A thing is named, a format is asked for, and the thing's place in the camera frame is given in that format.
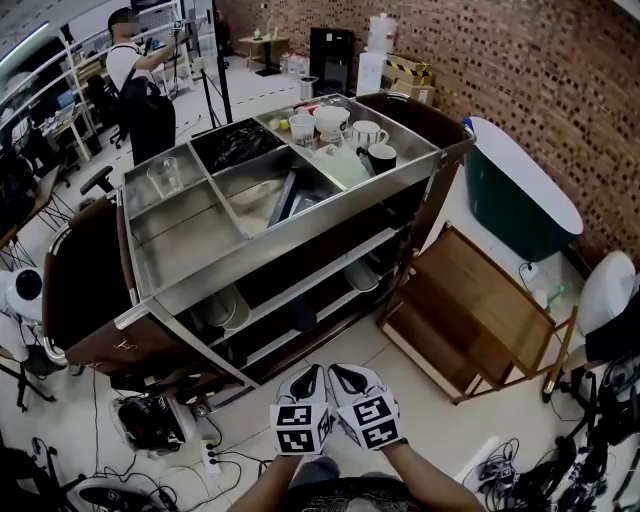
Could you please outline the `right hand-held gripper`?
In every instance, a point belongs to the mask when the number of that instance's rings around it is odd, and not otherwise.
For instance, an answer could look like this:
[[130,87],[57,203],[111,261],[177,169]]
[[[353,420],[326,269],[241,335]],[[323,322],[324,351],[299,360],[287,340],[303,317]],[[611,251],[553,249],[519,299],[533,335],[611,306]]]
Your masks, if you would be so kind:
[[352,364],[328,368],[339,424],[364,450],[381,448],[402,439],[399,405],[376,372]]

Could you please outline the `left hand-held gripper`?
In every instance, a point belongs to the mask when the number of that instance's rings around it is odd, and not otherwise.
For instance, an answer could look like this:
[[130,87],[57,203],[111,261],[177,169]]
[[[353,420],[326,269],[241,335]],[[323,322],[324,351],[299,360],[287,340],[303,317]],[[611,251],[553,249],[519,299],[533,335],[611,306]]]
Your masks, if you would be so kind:
[[278,455],[319,455],[334,422],[324,368],[314,364],[284,381],[269,413]]

